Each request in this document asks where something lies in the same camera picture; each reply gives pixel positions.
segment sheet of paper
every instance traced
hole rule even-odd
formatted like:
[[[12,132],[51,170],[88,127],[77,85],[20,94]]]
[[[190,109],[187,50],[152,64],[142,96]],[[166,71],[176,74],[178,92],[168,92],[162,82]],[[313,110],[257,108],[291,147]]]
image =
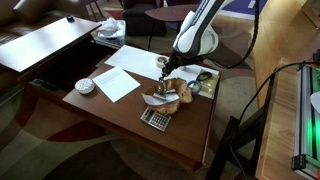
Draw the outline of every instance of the sheet of paper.
[[[133,79],[120,67],[114,67],[92,79],[96,85],[108,96],[112,102],[116,102],[138,86],[140,83]]]
[[[176,93],[166,94],[165,100],[155,98],[152,95],[145,95],[145,94],[142,94],[142,97],[143,97],[144,101],[151,106],[158,106],[158,105],[166,104],[166,103],[169,103],[169,102],[172,102],[172,101],[179,99],[179,96]]]

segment white paper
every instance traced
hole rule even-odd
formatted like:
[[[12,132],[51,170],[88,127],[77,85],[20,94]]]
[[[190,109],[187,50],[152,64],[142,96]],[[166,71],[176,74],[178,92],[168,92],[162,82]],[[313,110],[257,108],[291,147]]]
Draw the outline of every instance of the white paper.
[[[177,93],[174,94],[166,94],[165,95],[165,100],[161,100],[159,98],[155,98],[152,95],[145,95],[142,94],[144,101],[151,105],[151,106],[158,106],[158,105],[162,105],[162,104],[166,104],[175,100],[179,99],[179,96]]]
[[[133,79],[120,67],[114,67],[92,79],[96,85],[108,96],[112,102],[116,102],[138,86],[140,83]]]
[[[158,81],[162,72],[162,69],[156,65],[156,59],[159,56],[159,54],[153,52],[124,45],[116,53],[114,53],[105,62],[105,64],[119,66],[126,71]],[[219,75],[219,71],[203,66],[189,65],[186,66],[184,70],[179,68],[175,69],[168,77],[166,77],[166,79],[179,77],[189,82],[197,78],[201,69]]]

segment small white dish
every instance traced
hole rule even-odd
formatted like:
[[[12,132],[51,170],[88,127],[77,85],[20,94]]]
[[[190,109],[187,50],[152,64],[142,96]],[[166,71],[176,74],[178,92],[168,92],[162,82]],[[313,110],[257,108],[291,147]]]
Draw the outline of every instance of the small white dish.
[[[75,84],[75,89],[81,94],[88,94],[94,89],[94,82],[89,78],[80,79]]]

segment floor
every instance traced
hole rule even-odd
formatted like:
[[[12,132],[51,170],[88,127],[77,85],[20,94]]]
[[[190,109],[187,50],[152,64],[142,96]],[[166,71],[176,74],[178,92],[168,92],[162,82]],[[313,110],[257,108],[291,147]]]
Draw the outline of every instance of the floor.
[[[113,1],[116,0],[110,0],[100,6],[117,8],[112,7],[112,4],[115,4]],[[320,43],[319,31],[301,11],[301,6],[298,0],[268,0],[262,10],[257,41],[251,53],[257,87],[272,73],[282,58],[287,63],[301,62],[308,60],[312,53],[317,51]],[[246,28],[253,32],[252,22],[232,17],[223,17],[223,20],[223,26],[234,29]],[[260,93],[260,105],[264,102],[265,93],[265,90]]]

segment chair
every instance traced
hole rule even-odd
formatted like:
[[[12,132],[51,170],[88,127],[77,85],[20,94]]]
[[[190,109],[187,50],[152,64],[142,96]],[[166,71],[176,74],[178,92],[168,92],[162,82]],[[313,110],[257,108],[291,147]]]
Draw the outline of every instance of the chair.
[[[153,19],[145,11],[163,7],[163,0],[122,0],[122,18],[126,21],[126,35],[150,35]],[[166,33],[165,22],[154,21],[153,35],[162,36]]]

